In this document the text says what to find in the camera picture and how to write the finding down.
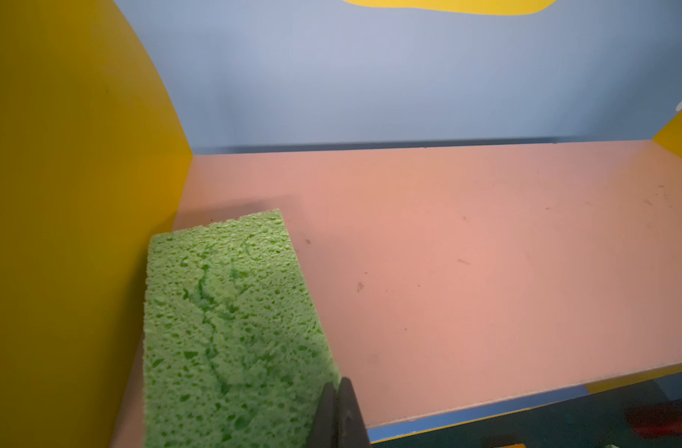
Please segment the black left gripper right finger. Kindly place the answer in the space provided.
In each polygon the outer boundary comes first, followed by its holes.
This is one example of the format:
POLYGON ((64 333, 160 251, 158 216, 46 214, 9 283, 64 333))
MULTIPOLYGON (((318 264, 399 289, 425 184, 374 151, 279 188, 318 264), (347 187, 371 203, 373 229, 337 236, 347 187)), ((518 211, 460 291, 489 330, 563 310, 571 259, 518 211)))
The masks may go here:
POLYGON ((341 379, 337 392, 336 447, 371 447, 355 390, 351 380, 347 377, 341 379))

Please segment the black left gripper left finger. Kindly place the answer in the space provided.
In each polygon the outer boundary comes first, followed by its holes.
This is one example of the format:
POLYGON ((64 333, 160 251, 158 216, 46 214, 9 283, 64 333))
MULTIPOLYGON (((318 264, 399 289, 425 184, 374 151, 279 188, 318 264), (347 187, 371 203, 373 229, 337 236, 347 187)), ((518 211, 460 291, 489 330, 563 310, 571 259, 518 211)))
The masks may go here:
POLYGON ((329 382, 322 389, 306 448, 335 448, 337 444, 337 390, 329 382))

